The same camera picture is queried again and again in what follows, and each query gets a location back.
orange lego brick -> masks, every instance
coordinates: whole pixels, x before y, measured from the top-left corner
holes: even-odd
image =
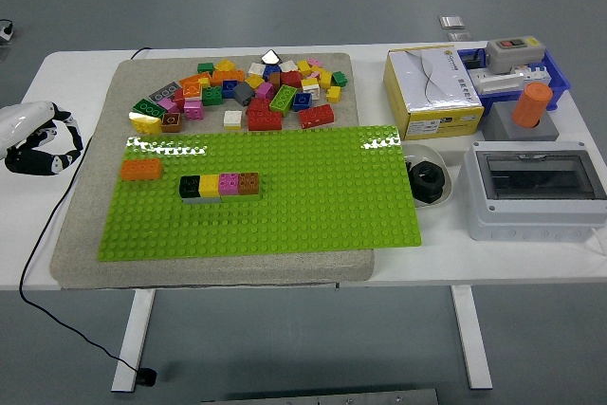
[[[159,158],[124,160],[120,168],[122,180],[158,180],[162,177],[162,162]]]

pink lego brick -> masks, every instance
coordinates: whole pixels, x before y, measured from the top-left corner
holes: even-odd
[[[219,175],[219,194],[238,194],[238,173],[222,173]]]
[[[205,117],[205,108],[202,101],[186,101],[183,105],[183,111],[188,120],[202,120]]]
[[[261,83],[255,90],[255,98],[272,100],[274,98],[274,86],[271,83]]]
[[[167,113],[174,114],[179,112],[179,107],[177,106],[177,103],[175,103],[171,99],[162,99],[158,102],[158,106],[162,106],[164,109],[166,109]]]
[[[307,62],[308,62],[308,64],[309,64],[310,66],[319,66],[320,68],[322,68],[322,62],[321,62],[321,61],[319,61],[318,59],[313,59],[313,58],[311,58],[311,57],[310,57],[310,58],[307,60]]]

pile of lego bricks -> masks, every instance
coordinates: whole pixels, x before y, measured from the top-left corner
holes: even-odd
[[[205,108],[235,100],[242,110],[227,110],[226,130],[242,130],[243,114],[249,131],[281,130],[283,118],[298,113],[303,129],[330,124],[335,113],[328,103],[340,101],[348,79],[331,72],[316,58],[283,62],[272,50],[245,71],[229,59],[201,63],[192,76],[172,82],[137,102],[129,114],[134,128],[146,135],[179,133],[183,119],[203,120]],[[321,104],[322,98],[328,103]]]

lego baseplate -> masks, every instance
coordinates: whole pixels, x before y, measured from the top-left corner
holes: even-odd
[[[129,138],[159,180],[119,179],[99,259],[127,261],[419,246],[395,127]],[[261,199],[184,204],[183,175],[254,170]]]

gray base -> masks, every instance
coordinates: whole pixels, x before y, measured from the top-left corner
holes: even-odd
[[[487,141],[556,141],[559,130],[550,115],[544,112],[540,123],[534,128],[525,128],[512,121],[516,101],[498,101],[481,124]]]
[[[350,83],[341,101],[333,103],[336,121],[324,127],[359,125],[352,65],[347,54],[284,55],[285,60],[317,58],[332,71],[342,71]],[[259,56],[227,57],[248,71]],[[367,250],[289,253],[178,260],[99,262],[97,253],[126,140],[136,136],[128,113],[133,104],[160,87],[190,76],[203,62],[222,58],[153,59],[119,65],[107,91],[97,129],[72,197],[50,273],[64,288],[161,287],[209,285],[302,285],[367,280],[374,253]],[[324,97],[315,104],[325,103]],[[181,134],[226,133],[226,110],[242,109],[234,100],[205,108],[202,122],[185,122]],[[283,120],[283,129],[300,129],[296,113]]]

